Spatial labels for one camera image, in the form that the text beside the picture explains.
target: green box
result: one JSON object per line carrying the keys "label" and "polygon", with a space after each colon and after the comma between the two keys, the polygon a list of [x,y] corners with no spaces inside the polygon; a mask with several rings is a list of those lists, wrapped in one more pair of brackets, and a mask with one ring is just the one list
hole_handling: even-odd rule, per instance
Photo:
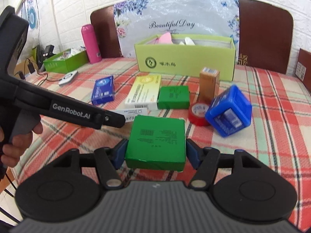
{"label": "green box", "polygon": [[63,52],[44,60],[43,64],[45,66],[45,69],[48,72],[67,74],[89,62],[89,58],[87,56],[86,51],[82,51],[65,60],[55,60],[56,58],[62,55],[63,55]]}
{"label": "green box", "polygon": [[[232,81],[235,60],[232,38],[172,34],[175,44],[153,44],[160,36],[154,35],[134,45],[141,72],[199,77],[200,71],[208,67],[220,71],[220,80]],[[196,45],[179,45],[185,37],[191,38]]]}
{"label": "green box", "polygon": [[185,121],[136,116],[125,161],[130,168],[182,171],[186,163]]}
{"label": "green box", "polygon": [[189,105],[188,86],[161,87],[158,98],[159,109],[188,109]]}

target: red plaid tablecloth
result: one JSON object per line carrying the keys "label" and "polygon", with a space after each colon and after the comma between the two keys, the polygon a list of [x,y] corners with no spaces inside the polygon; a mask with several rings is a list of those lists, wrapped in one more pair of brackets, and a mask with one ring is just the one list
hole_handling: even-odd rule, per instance
{"label": "red plaid tablecloth", "polygon": [[[105,109],[123,108],[122,102],[129,93],[138,70],[132,59],[106,59],[95,65],[87,64],[79,69],[79,75],[69,85],[59,87],[57,82],[46,81],[43,87],[90,103],[94,81],[114,75],[115,101],[101,105]],[[51,80],[61,74],[49,73]],[[45,78],[33,74],[28,81],[38,84]],[[186,136],[199,146],[211,146],[222,153],[233,154],[244,149],[287,179],[298,193],[298,202],[290,221],[301,230],[311,226],[311,97],[303,84],[293,77],[252,67],[236,66],[232,83],[221,82],[220,91],[235,83],[253,105],[251,126],[227,138],[222,138],[212,127],[196,127],[187,120],[187,110],[154,110],[153,116],[184,118]],[[198,98],[198,78],[163,75],[163,85],[187,85],[190,103]],[[72,124],[43,117],[44,132],[35,136],[14,172],[22,182],[40,168],[71,148],[90,153],[102,146],[115,146],[122,138],[128,138],[132,123],[117,129],[103,126],[101,130],[81,128]],[[94,169],[83,173],[95,179]],[[128,169],[124,163],[119,173],[125,183],[133,179],[184,180],[186,183],[195,173],[187,162],[183,172]],[[230,174],[220,170],[217,180]]]}

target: pink thermos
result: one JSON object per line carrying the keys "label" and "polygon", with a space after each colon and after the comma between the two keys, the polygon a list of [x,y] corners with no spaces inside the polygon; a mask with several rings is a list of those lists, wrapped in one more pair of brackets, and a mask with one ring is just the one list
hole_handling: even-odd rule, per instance
{"label": "pink thermos", "polygon": [[81,33],[90,63],[94,64],[101,61],[102,57],[98,48],[93,25],[86,24],[82,26]]}

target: blue box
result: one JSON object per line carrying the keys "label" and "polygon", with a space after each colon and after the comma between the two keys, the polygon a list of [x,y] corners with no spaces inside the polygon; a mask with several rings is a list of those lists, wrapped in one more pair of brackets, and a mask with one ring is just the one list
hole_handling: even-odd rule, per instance
{"label": "blue box", "polygon": [[236,85],[214,98],[205,119],[222,137],[232,135],[252,121],[252,105]]}
{"label": "blue box", "polygon": [[93,105],[112,102],[114,100],[114,77],[109,76],[106,78],[95,81],[91,101]]}

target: finger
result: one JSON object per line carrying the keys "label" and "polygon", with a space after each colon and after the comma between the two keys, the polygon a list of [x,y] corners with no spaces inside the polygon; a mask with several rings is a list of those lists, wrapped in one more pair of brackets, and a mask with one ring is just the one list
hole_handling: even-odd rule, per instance
{"label": "finger", "polygon": [[12,139],[12,144],[19,148],[28,148],[32,143],[32,132],[26,135],[16,135]]}
{"label": "finger", "polygon": [[11,157],[11,158],[16,158],[19,159],[21,155],[24,154],[26,148],[19,148],[16,146],[13,146],[11,144],[5,144],[2,148],[2,151],[5,155]]}
{"label": "finger", "polygon": [[4,132],[2,128],[0,127],[0,142],[2,142],[3,140],[4,140]]}
{"label": "finger", "polygon": [[43,132],[42,123],[41,123],[41,122],[38,123],[38,124],[34,127],[33,131],[34,131],[36,134],[41,134],[41,133]]}
{"label": "finger", "polygon": [[15,167],[19,162],[19,158],[11,158],[4,154],[1,156],[1,162],[6,166]]}

